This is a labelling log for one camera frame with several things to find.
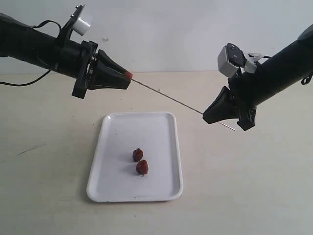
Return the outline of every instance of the metal rod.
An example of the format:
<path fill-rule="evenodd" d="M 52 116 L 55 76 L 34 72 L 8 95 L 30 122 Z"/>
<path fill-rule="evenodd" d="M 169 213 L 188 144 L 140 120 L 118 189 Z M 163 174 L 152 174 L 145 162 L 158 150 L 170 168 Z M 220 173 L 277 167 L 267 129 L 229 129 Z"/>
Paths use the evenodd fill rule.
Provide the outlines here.
<path fill-rule="evenodd" d="M 149 86 L 147 86 L 147 85 L 145 85 L 145 84 L 143 84 L 143 83 L 141 83 L 141 82 L 139 82 L 139 81 L 137 81 L 137 80 L 135 80 L 135 79 L 132 79 L 132 81 L 134 81 L 134 82 L 140 84 L 141 86 L 144 86 L 144 87 L 146 87 L 146 88 L 148 88 L 148 89 L 150 89 L 150 90 L 152 90 L 152 91 L 154 91 L 154 92 L 156 92 L 156 93 L 159 93 L 159 94 L 161 94 L 162 96 L 165 96 L 166 98 L 169 98 L 169 99 L 171 99 L 172 101 L 175 101 L 175 102 L 177 102 L 178 104 L 181 104 L 181 105 L 187 107 L 188 109 L 191 109 L 191 110 L 193 110 L 193 111 L 195 111 L 195 112 L 197 112 L 197 113 L 203 115 L 202 112 L 200 112 L 200 111 L 198 111 L 198 110 L 196 110 L 196 109 L 194 109 L 194 108 L 192 108 L 192 107 L 190 107 L 190 106 L 188 106 L 188 105 L 186 105 L 186 104 L 184 104 L 184 103 L 182 103 L 182 102 L 180 102 L 180 101 L 178 101 L 178 100 L 176 100 L 176 99 L 174 99 L 174 98 L 171 98 L 171 97 L 169 97 L 168 95 L 166 95 L 166 94 L 164 94 L 164 93 L 162 93 L 162 92 L 160 92 L 160 91 L 158 91 L 158 90 L 156 90 L 156 89 L 154 89 L 154 88 L 152 88 L 152 87 L 149 87 Z M 224 124 L 224 123 L 222 123 L 222 122 L 220 122 L 220 121 L 219 121 L 219 124 L 221 124 L 221 125 L 223 125 L 223 126 L 229 128 L 229 129 L 231 129 L 231 130 L 233 130 L 233 131 L 236 131 L 234 128 L 232 128 L 232 127 L 230 127 L 230 126 L 227 126 L 226 124 Z"/>

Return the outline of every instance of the robotic arm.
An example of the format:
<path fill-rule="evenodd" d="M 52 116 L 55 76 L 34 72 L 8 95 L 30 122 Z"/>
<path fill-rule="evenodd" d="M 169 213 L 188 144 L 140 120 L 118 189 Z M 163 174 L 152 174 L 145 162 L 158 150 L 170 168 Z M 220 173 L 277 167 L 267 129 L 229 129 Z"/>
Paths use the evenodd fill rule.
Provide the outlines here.
<path fill-rule="evenodd" d="M 103 50 L 96 52 L 97 43 L 83 41 L 79 44 L 70 40 L 73 31 L 83 36 L 90 27 L 92 19 L 84 14 L 84 8 L 77 6 L 63 28 L 53 21 L 28 26 L 0 13 L 0 57 L 11 56 L 76 78 L 72 95 L 78 98 L 84 98 L 87 89 L 127 89 L 132 74 L 111 60 Z M 57 38 L 35 30 L 49 22 L 59 26 Z"/>
<path fill-rule="evenodd" d="M 301 79 L 307 84 L 313 75 L 313 25 L 263 64 L 257 62 L 258 56 L 244 54 L 231 43 L 222 49 L 219 71 L 228 77 L 229 88 L 223 87 L 203 113 L 207 123 L 238 118 L 237 124 L 246 131 L 255 126 L 257 105 Z"/>

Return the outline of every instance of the plastic tray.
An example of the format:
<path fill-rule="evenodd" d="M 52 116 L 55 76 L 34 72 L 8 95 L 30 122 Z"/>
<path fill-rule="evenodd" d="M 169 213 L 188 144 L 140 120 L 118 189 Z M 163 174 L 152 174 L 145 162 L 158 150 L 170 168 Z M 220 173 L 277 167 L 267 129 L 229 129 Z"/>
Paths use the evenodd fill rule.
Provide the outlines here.
<path fill-rule="evenodd" d="M 136 172 L 143 150 L 148 174 Z M 103 120 L 87 195 L 95 202 L 169 201 L 182 193 L 176 119 L 168 112 L 110 114 Z"/>

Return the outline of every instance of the table surface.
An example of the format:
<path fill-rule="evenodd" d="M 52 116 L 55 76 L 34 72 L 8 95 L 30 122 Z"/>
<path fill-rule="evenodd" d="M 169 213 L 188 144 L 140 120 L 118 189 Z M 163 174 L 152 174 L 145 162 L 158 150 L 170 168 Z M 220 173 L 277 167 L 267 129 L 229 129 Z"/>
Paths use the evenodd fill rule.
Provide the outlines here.
<path fill-rule="evenodd" d="M 36 75 L 2 75 L 22 83 Z M 204 111 L 218 72 L 134 78 Z M 293 85 L 258 106 L 256 126 L 207 125 L 200 114 L 134 82 L 72 97 L 75 80 L 50 74 L 0 86 L 0 234 L 312 234 L 313 87 Z M 177 118 L 184 191 L 171 202 L 97 204 L 86 185 L 100 125 L 115 112 Z"/>

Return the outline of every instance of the background wall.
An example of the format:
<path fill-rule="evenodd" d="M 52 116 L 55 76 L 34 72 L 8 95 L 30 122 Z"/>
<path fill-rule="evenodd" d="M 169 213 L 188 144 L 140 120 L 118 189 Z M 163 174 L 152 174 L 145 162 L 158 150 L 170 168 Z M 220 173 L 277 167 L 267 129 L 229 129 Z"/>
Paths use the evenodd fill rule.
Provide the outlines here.
<path fill-rule="evenodd" d="M 131 71 L 216 70 L 227 42 L 273 55 L 313 23 L 311 0 L 4 0 L 0 12 L 29 25 L 46 19 L 63 25 L 78 4 L 87 4 L 94 21 L 83 38 L 74 33 L 72 39 L 99 43 Z M 42 31 L 57 30 L 47 25 Z M 43 71 L 0 58 L 0 73 Z"/>

